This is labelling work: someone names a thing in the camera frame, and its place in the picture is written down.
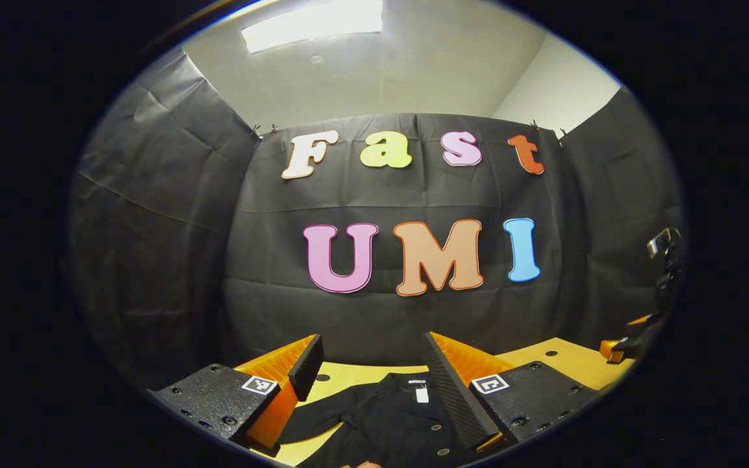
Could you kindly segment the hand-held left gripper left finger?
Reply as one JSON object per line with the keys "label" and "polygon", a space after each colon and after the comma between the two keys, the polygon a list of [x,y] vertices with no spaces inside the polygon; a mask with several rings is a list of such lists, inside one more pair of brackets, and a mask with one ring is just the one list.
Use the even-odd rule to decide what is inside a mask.
{"label": "hand-held left gripper left finger", "polygon": [[206,365],[149,395],[181,420],[274,456],[283,429],[298,403],[309,397],[323,361],[322,337],[312,334],[237,367]]}

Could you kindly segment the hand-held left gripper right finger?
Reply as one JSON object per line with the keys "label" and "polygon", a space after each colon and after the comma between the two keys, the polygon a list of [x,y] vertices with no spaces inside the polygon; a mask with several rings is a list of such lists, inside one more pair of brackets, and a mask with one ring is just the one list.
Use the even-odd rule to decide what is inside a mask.
{"label": "hand-held left gripper right finger", "polygon": [[498,356],[434,332],[424,344],[429,376],[472,451],[543,435],[612,385],[612,365],[600,354],[559,338]]}

